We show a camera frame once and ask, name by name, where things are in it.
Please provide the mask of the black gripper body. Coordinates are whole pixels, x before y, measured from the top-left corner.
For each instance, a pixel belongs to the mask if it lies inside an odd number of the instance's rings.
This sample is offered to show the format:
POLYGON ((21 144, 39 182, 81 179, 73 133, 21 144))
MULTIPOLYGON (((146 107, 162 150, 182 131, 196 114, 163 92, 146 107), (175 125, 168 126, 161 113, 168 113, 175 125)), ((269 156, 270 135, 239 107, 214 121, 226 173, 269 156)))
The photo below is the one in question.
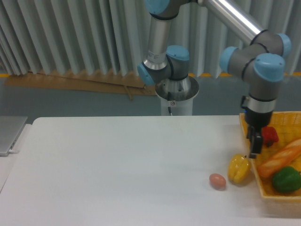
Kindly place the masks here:
POLYGON ((273 100, 260 101, 252 96, 242 96, 240 107, 244 110, 246 123, 261 129, 270 122, 273 113, 273 100))

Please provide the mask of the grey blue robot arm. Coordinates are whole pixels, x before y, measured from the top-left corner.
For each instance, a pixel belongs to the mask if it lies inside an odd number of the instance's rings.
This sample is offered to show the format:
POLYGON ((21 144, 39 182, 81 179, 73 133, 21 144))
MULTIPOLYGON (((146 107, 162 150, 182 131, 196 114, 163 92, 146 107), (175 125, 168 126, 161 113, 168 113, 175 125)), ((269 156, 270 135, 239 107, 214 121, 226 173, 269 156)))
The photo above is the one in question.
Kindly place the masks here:
MULTIPOLYGON (((189 51, 167 43, 171 22, 186 4, 186 0, 145 2, 151 15, 148 53, 137 70, 146 85, 155 86, 162 115, 191 115, 193 98, 199 91, 196 80, 188 77, 189 51)), ((261 28, 231 0, 199 0, 198 5, 209 9, 247 44, 243 49, 226 48, 219 65, 224 72, 240 77, 250 86, 240 106, 245 111, 249 157, 254 159, 263 146, 262 129, 269 124, 275 109, 291 41, 285 34, 272 34, 261 28)))

